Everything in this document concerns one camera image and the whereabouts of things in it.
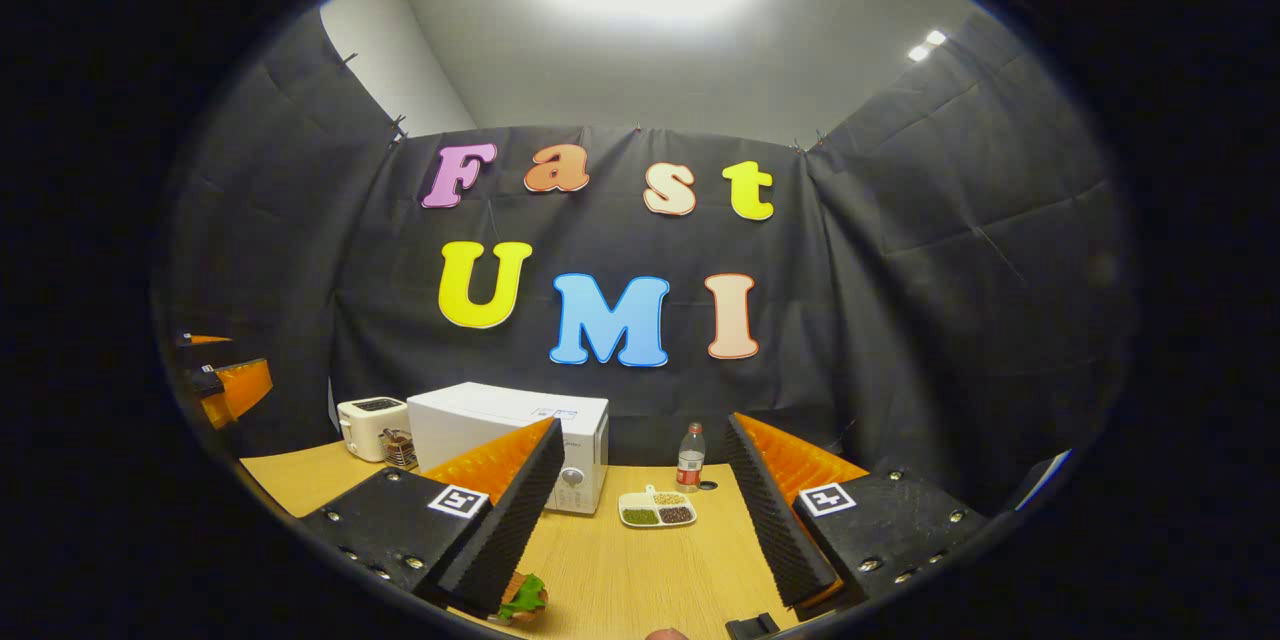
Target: toaster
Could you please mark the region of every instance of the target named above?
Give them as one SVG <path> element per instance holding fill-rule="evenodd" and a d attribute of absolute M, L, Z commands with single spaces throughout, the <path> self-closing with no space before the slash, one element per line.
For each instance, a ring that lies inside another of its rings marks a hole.
<path fill-rule="evenodd" d="M 342 440 L 357 458 L 383 462 L 383 430 L 408 431 L 408 406 L 397 398 L 348 399 L 338 403 Z"/>

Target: table surface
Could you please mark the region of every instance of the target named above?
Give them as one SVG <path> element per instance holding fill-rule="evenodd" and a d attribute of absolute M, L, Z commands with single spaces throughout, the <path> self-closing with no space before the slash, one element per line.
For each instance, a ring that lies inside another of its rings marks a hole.
<path fill-rule="evenodd" d="M 352 456 L 342 442 L 241 462 L 297 517 L 385 467 Z M 594 516 L 543 511 L 516 570 L 543 579 L 550 603 L 527 626 L 490 627 L 518 637 L 598 640 L 643 640 L 659 627 L 676 627 L 690 640 L 723 640 L 727 621 L 763 612 L 781 628 L 795 626 L 795 612 L 778 599 L 733 471 L 709 463 L 703 480 L 719 488 L 690 494 L 698 521 L 681 527 L 631 529 L 617 509 L 618 495 L 643 493 L 645 485 L 675 490 L 673 465 L 609 467 Z"/>

